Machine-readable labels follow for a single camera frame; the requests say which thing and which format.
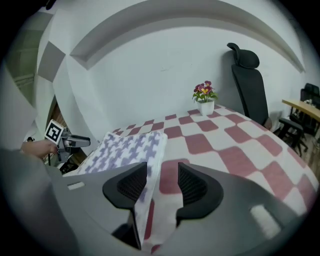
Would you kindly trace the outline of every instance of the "human hand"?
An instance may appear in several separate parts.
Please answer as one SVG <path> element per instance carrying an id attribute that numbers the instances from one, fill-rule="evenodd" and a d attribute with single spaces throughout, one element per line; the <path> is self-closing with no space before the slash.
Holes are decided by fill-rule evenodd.
<path id="1" fill-rule="evenodd" d="M 24 142 L 21 146 L 24 153 L 43 159 L 48 154 L 57 154 L 57 145 L 48 139 Z"/>

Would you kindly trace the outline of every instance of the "white flower pot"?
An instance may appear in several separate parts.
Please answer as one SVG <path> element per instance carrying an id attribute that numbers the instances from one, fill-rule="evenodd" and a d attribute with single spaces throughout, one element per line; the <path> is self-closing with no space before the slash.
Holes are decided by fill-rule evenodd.
<path id="1" fill-rule="evenodd" d="M 209 101 L 202 103 L 202 101 L 198 101 L 198 109 L 203 116 L 211 115 L 215 110 L 215 102 Z"/>

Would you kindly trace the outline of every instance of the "table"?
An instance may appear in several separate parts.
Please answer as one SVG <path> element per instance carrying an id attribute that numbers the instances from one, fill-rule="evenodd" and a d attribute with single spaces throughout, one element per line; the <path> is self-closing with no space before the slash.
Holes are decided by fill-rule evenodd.
<path id="1" fill-rule="evenodd" d="M 144 251 L 154 252 L 176 229 L 176 211 L 183 207 L 178 162 L 250 179 L 298 215 L 316 197 L 319 183 L 307 164 L 273 133 L 226 107 L 216 105 L 208 116 L 194 109 L 113 132 L 124 137 L 150 131 L 163 131 L 168 141 L 149 208 Z"/>
<path id="2" fill-rule="evenodd" d="M 283 99 L 282 103 L 287 104 L 297 110 L 302 111 L 303 113 L 309 115 L 314 118 L 318 122 L 320 122 L 320 110 L 310 104 L 304 103 L 301 100 L 297 99 Z"/>

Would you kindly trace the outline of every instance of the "black chair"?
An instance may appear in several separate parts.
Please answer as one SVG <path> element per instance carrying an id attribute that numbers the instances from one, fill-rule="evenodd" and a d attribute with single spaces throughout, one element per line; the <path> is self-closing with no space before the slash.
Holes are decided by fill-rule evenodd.
<path id="1" fill-rule="evenodd" d="M 306 89 L 307 91 L 309 91 L 311 93 L 319 95 L 319 87 L 314 84 L 306 83 L 304 86 L 304 89 Z"/>
<path id="2" fill-rule="evenodd" d="M 231 70 L 245 116 L 270 130 L 272 121 L 268 112 L 264 80 L 261 73 L 256 70 L 260 64 L 258 56 L 250 50 L 240 49 L 232 42 L 227 46 L 233 50 L 235 64 L 231 66 Z M 284 125 L 279 135 L 281 139 L 288 134 L 290 128 L 296 130 L 295 134 L 289 133 L 293 137 L 291 147 L 294 149 L 300 141 L 303 127 L 285 118 L 280 118 L 279 122 Z"/>

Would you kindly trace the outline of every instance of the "flower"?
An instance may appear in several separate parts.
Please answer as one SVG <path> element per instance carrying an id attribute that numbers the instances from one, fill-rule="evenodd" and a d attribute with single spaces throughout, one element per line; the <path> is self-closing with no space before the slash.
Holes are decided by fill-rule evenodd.
<path id="1" fill-rule="evenodd" d="M 202 84 L 199 85 L 198 91 L 202 92 L 203 94 L 209 94 L 212 91 L 211 86 L 204 87 Z"/>
<path id="2" fill-rule="evenodd" d="M 193 91 L 196 93 L 197 91 L 199 91 L 199 86 L 203 86 L 203 85 L 204 85 L 203 83 L 198 84 Z"/>

